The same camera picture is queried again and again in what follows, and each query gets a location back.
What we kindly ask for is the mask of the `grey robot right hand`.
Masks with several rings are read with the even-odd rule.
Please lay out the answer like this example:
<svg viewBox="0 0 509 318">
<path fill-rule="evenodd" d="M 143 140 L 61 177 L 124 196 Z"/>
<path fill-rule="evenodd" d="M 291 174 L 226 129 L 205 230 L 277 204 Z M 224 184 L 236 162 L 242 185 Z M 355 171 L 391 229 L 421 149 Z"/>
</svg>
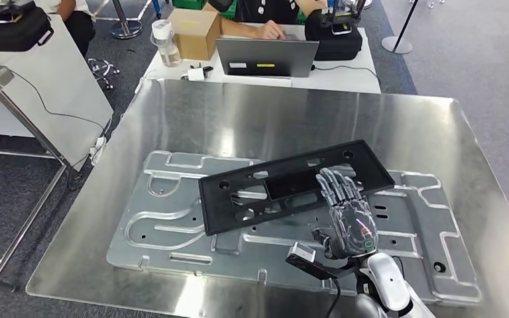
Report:
<svg viewBox="0 0 509 318">
<path fill-rule="evenodd" d="M 340 260 L 376 252 L 376 223 L 368 201 L 353 179 L 329 168 L 322 168 L 315 179 L 321 186 L 321 196 L 328 204 L 335 230 L 333 236 L 320 228 L 311 232 L 313 239 L 324 247 L 325 257 Z"/>
</svg>

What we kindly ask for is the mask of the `person's right hand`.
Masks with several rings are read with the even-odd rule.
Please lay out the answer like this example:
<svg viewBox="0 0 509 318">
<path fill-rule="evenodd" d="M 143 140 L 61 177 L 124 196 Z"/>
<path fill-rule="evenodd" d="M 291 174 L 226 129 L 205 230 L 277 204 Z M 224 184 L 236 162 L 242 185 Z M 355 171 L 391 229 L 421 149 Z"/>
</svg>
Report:
<svg viewBox="0 0 509 318">
<path fill-rule="evenodd" d="M 267 40 L 285 40 L 286 35 L 281 26 L 273 20 L 269 20 L 262 26 L 255 28 L 254 38 Z"/>
</svg>

